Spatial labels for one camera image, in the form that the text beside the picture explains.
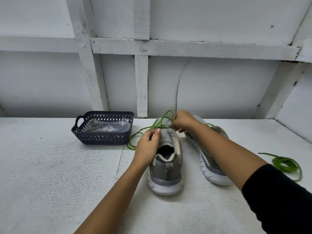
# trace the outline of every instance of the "white shoe sole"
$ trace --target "white shoe sole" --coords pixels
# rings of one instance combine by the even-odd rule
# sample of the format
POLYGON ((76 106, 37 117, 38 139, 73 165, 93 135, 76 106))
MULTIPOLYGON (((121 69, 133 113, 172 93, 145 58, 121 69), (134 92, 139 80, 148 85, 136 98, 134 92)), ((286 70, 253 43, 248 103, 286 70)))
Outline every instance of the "white shoe sole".
POLYGON ((211 171, 208 170, 208 168, 206 167, 206 164, 204 162, 204 154, 202 152, 202 150, 198 147, 198 145, 195 143, 194 140, 192 140, 189 136, 185 135, 187 140, 189 142, 192 143, 192 145, 197 148, 197 150, 199 151, 199 156, 200 156, 200 165, 202 167, 202 173, 204 174, 204 177, 215 183, 215 184, 218 184, 218 185, 223 185, 223 186, 230 186, 232 185, 232 181, 227 177, 227 176, 221 176, 221 175, 218 175, 216 173, 213 173, 211 171))
POLYGON ((159 195, 174 195, 182 189, 182 186, 184 183, 183 178, 182 178, 181 181, 176 185, 161 186, 161 185, 154 183, 151 180, 150 174, 148 174, 148 181, 149 181, 149 186, 150 186, 151 190, 154 191, 156 194, 159 194, 159 195))

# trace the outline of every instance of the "gray sneaker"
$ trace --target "gray sneaker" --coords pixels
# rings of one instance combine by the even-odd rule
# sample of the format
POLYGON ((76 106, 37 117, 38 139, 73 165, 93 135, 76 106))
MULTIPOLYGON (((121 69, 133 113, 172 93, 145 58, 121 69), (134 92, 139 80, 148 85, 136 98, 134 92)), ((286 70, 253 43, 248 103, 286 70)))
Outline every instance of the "gray sneaker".
MULTIPOLYGON (((199 116, 193 115, 198 121, 207 125, 207 123, 201 119, 199 116)), ((212 129, 220 133, 223 137, 229 138, 225 131, 219 126, 213 126, 212 129)), ((216 161, 209 156, 209 153, 205 149, 205 147, 200 143, 198 138, 193 133, 185 132, 186 138, 197 148, 200 155, 200 164, 202 167, 202 173, 204 176, 211 182, 216 183, 218 185, 232 185, 232 181, 226 176, 226 174, 221 170, 216 161)))
POLYGON ((162 126, 167 128, 161 129, 157 155, 150 164, 148 175, 150 188, 159 195, 176 194, 183 186, 181 144, 170 123, 169 119, 163 119, 162 126))

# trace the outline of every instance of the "white table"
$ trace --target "white table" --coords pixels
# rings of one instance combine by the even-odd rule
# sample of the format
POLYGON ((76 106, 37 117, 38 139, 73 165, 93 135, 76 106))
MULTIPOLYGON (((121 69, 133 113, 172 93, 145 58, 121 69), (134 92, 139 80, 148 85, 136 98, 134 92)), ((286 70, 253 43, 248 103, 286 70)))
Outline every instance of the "white table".
MULTIPOLYGON (((294 158, 312 191, 312 145, 274 120, 209 119, 254 153, 294 158)), ((127 146, 82 144, 74 118, 0 118, 0 233, 72 233, 129 166, 127 146)), ((135 119, 133 132, 154 119, 135 119)), ((235 187, 210 183, 197 150, 179 134, 183 189, 154 194, 145 173, 120 233, 264 233, 235 187)), ((270 156, 261 156, 268 162, 270 156)))

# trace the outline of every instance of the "dark perforated basket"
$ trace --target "dark perforated basket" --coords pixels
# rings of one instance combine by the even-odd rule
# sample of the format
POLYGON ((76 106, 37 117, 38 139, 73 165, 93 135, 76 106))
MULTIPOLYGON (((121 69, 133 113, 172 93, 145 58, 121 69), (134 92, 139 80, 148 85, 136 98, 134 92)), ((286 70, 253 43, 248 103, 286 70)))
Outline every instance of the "dark perforated basket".
POLYGON ((118 112, 118 111, 90 111, 83 116, 76 118, 76 123, 72 128, 72 133, 84 144, 126 144, 129 140, 132 123, 133 112, 118 112), (78 127, 77 123, 80 118, 83 118, 83 123, 78 127), (130 129, 126 132, 84 132, 84 128, 91 119, 98 119, 99 121, 111 122, 122 121, 123 118, 129 119, 130 129))

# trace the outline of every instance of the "green shoelace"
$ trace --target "green shoelace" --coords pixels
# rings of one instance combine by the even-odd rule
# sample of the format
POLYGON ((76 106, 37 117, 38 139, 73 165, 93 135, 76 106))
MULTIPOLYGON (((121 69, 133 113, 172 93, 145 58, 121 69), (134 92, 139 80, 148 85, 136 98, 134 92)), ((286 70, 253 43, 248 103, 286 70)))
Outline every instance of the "green shoelace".
POLYGON ((271 153, 258 153, 258 154, 266 154, 273 156, 275 158, 272 159, 273 166, 275 166, 278 170, 283 173, 293 173, 299 170, 299 178, 297 180, 293 180, 295 182, 299 182, 302 179, 302 170, 300 165, 290 157, 280 157, 271 153))
POLYGON ((167 119, 169 119, 170 121, 172 121, 172 120, 173 120, 173 117, 174 117, 173 111, 168 110, 168 111, 162 116, 161 120, 160 120, 157 124, 156 124, 156 122, 157 122, 158 119, 156 119, 156 121, 154 121, 154 123, 153 123, 152 126, 144 127, 144 128, 142 128, 142 129, 140 129, 138 132, 136 132, 136 133, 134 133, 133 135, 131 135, 130 138, 129 138, 129 141, 128 141, 128 143, 127 143, 128 149, 135 150, 136 146, 131 144, 131 140, 132 140, 137 134, 143 134, 143 133, 141 132, 142 130, 145 130, 145 129, 158 129, 158 128, 160 128, 160 129, 165 129, 166 126, 162 126, 162 121, 163 121, 163 119, 164 119, 164 118, 167 118, 167 119), (171 118, 166 117, 166 115, 167 115, 169 112, 171 112, 171 118))
MULTIPOLYGON (((143 134, 141 131, 142 130, 145 130, 145 129, 157 129, 157 128, 160 128, 160 129, 164 129, 166 128, 166 126, 163 126, 162 125, 162 121, 164 118, 167 118, 169 119, 171 122, 173 120, 173 117, 174 117, 174 113, 172 110, 168 110, 161 118, 161 120, 156 124, 157 120, 156 119, 153 123, 152 126, 148 126, 148 127, 144 127, 142 129, 140 129, 138 132, 134 133, 133 135, 130 136, 129 138, 129 141, 127 142, 127 147, 128 149, 131 149, 131 150, 135 150, 136 148, 136 145, 132 145, 131 144, 131 140, 137 135, 137 134, 143 134), (168 113, 171 113, 171 117, 166 117, 166 115, 168 113)), ((207 123, 207 126, 209 127, 213 127, 214 125, 211 124, 211 123, 207 123)), ((296 172, 297 170, 299 170, 299 179, 297 180, 293 180, 295 182, 298 182, 298 181, 301 181, 302 179, 302 170, 301 170, 301 167, 300 165, 292 158, 289 158, 289 157, 280 157, 280 156, 277 156, 277 155, 274 155, 274 154, 271 154, 271 153, 258 153, 258 154, 266 154, 266 155, 270 155, 270 156, 273 156, 274 158, 272 159, 272 163, 273 163, 273 166, 275 166, 275 168, 277 168, 278 170, 280 170, 281 172, 283 173, 293 173, 293 172, 296 172)))

